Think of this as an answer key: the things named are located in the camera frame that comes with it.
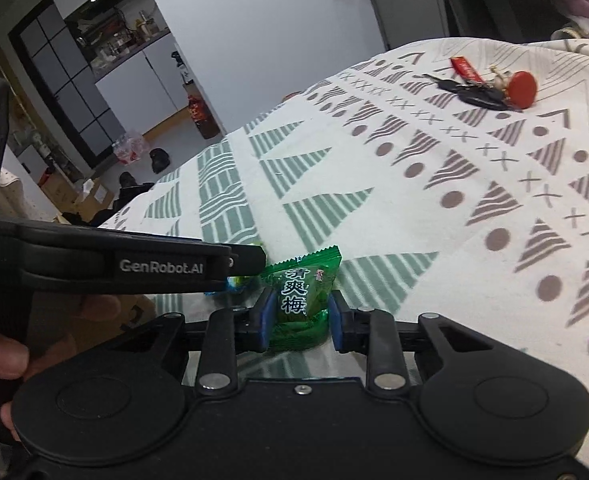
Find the person left hand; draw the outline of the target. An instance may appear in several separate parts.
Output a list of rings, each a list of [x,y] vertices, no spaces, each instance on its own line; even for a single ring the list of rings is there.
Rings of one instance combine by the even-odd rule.
[[[136,300],[124,295],[0,295],[0,432],[14,432],[14,382],[72,358],[86,342],[109,338]]]

